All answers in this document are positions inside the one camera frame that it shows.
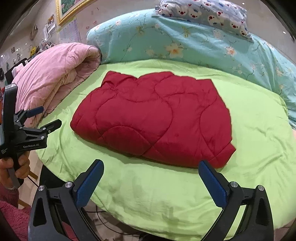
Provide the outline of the person's left hand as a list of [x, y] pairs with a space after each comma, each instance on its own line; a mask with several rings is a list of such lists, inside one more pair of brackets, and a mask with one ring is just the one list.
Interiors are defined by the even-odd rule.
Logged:
[[[31, 170], [29, 154], [29, 152], [25, 152], [18, 158], [20, 168], [15, 171], [15, 175], [17, 178], [24, 179], [28, 177], [29, 172]], [[8, 169], [13, 168], [13, 166], [14, 163], [12, 158], [1, 159], [1, 184], [7, 189], [11, 189], [14, 187], [8, 172]]]

